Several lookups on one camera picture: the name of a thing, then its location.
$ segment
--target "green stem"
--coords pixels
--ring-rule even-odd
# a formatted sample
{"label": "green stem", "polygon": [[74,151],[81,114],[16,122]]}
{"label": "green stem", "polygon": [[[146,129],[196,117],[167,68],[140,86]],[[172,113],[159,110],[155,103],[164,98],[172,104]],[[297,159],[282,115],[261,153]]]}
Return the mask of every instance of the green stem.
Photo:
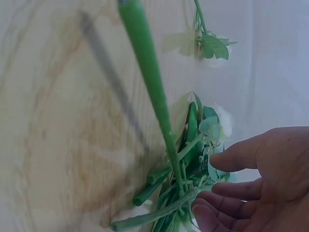
{"label": "green stem", "polygon": [[[181,152],[177,154],[178,162],[181,161],[190,151],[193,149],[193,147],[200,141],[204,139],[203,134],[199,134],[191,143],[189,143]],[[164,164],[160,170],[151,173],[147,177],[148,183],[154,183],[156,180],[158,180],[161,176],[163,176],[167,171],[170,172],[172,170],[171,163],[168,162]]]}
{"label": "green stem", "polygon": [[189,190],[188,184],[187,184],[187,176],[185,174],[185,164],[184,161],[180,161],[180,169],[182,172],[182,178],[183,178],[183,183],[184,183],[184,192],[187,192]]}
{"label": "green stem", "polygon": [[147,186],[142,192],[133,198],[133,204],[136,206],[141,206],[152,194],[153,192],[163,183],[169,174],[165,174],[159,180],[157,180],[153,185]]}
{"label": "green stem", "polygon": [[182,179],[172,136],[172,127],[169,121],[169,109],[155,53],[155,46],[143,5],[139,0],[119,0],[118,9],[139,63],[140,71],[166,143],[177,184],[179,185],[180,193],[182,193]]}
{"label": "green stem", "polygon": [[199,134],[191,143],[189,143],[181,152],[178,153],[178,160],[182,160],[184,156],[200,141],[203,140],[203,134]]}
{"label": "green stem", "polygon": [[197,12],[198,12],[199,18],[201,20],[201,24],[202,24],[202,28],[204,30],[204,33],[207,34],[207,29],[206,29],[205,21],[204,21],[204,15],[203,15],[201,6],[199,4],[199,1],[198,0],[194,0],[194,3],[196,5],[196,7],[197,7]]}
{"label": "green stem", "polygon": [[177,215],[177,211],[174,211],[169,217],[168,217],[168,221],[166,221],[163,226],[161,227],[160,232],[169,232],[171,225],[175,219]]}
{"label": "green stem", "polygon": [[157,172],[151,173],[147,176],[147,183],[149,184],[154,184],[158,179],[160,179],[161,177],[165,176],[166,174],[168,175],[170,173],[170,171],[172,170],[172,168],[169,166],[165,169],[160,169]]}
{"label": "green stem", "polygon": [[164,200],[164,199],[168,196],[168,194],[169,194],[172,190],[174,190],[176,187],[177,187],[177,185],[175,185],[175,184],[172,185],[171,187],[169,187],[169,189],[167,189],[165,192],[163,192],[163,193],[159,196],[158,201]]}
{"label": "green stem", "polygon": [[163,209],[160,209],[153,213],[132,217],[126,220],[112,222],[111,229],[115,232],[121,232],[157,221],[160,218],[169,215],[175,210],[179,209],[179,207],[181,207],[185,202],[189,201],[189,203],[191,203],[190,201],[193,201],[200,192],[210,190],[211,190],[210,186],[202,186],[199,188],[195,188],[193,190],[186,192],[186,194],[182,196],[179,200],[175,201],[169,206],[166,206]]}
{"label": "green stem", "polygon": [[164,223],[166,217],[167,217],[167,216],[164,216],[164,217],[162,217],[162,218],[160,218],[160,219],[158,220],[158,222],[156,223],[156,225],[155,225],[155,227],[154,227],[153,232],[160,232],[160,231],[161,231],[162,225],[163,225],[163,223]]}

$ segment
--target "hand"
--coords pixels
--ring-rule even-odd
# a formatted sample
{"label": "hand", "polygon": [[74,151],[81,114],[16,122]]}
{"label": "hand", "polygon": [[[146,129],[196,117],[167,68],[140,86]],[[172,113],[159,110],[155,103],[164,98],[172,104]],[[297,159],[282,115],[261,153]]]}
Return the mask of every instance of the hand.
{"label": "hand", "polygon": [[210,162],[225,172],[258,169],[261,178],[200,193],[192,210],[202,232],[309,232],[309,127],[270,130]]}

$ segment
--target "white flower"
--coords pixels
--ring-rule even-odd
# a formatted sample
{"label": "white flower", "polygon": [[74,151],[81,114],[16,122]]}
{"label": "white flower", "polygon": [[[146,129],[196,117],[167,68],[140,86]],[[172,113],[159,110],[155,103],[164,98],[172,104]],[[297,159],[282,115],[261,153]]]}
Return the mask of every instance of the white flower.
{"label": "white flower", "polygon": [[217,104],[215,104],[215,106],[213,108],[216,111],[216,113],[217,113],[217,115],[220,119],[220,124],[223,128],[224,135],[227,136],[227,137],[231,137],[232,132],[233,132],[233,125],[234,125],[232,115],[228,111],[226,111],[225,109],[223,109],[221,106],[219,106]]}

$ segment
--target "green plastic rod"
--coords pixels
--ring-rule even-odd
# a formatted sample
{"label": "green plastic rod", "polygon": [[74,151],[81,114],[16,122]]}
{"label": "green plastic rod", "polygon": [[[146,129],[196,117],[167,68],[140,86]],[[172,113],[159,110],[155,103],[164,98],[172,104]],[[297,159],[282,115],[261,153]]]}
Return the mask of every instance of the green plastic rod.
{"label": "green plastic rod", "polygon": [[169,121],[169,109],[155,53],[155,46],[143,5],[139,0],[118,0],[118,3],[119,14],[131,40],[140,71],[166,143],[168,156],[180,188],[180,194],[183,195],[180,166],[177,159],[175,141],[172,136],[171,123]]}

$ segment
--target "finger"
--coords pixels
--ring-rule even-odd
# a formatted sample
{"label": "finger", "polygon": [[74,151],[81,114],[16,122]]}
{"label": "finger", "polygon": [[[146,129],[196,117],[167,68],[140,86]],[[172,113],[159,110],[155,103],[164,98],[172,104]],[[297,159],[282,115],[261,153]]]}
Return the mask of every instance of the finger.
{"label": "finger", "polygon": [[229,215],[226,215],[225,213],[220,212],[215,207],[213,207],[209,202],[207,202],[206,200],[204,200],[202,198],[198,198],[192,203],[192,207],[194,207],[195,205],[205,205],[205,206],[207,206],[213,212],[213,214],[217,217],[219,222],[222,223],[228,229],[231,229],[231,227],[237,221],[235,218],[233,218]]}
{"label": "finger", "polygon": [[233,232],[220,223],[207,206],[197,204],[192,211],[202,232]]}
{"label": "finger", "polygon": [[220,154],[211,155],[211,165],[224,172],[236,172],[245,168],[256,169],[256,154],[268,137],[265,134],[238,142]]}
{"label": "finger", "polygon": [[218,211],[209,202],[207,202],[206,200],[204,200],[202,198],[196,199],[192,203],[192,207],[194,207],[197,204],[207,206],[213,212],[213,214],[218,218],[219,222],[222,223],[228,229],[235,230],[235,231],[244,231],[245,228],[247,228],[247,226],[250,222],[250,219],[239,219],[239,220],[237,220],[237,219],[235,219],[235,218],[233,218],[229,215],[226,215],[226,214]]}
{"label": "finger", "polygon": [[259,178],[243,183],[218,183],[212,187],[212,192],[220,196],[243,201],[259,200],[261,198],[263,179]]}
{"label": "finger", "polygon": [[202,198],[215,207],[218,211],[235,219],[248,219],[256,211],[259,201],[243,202],[237,199],[222,197],[212,192],[202,192],[197,198]]}

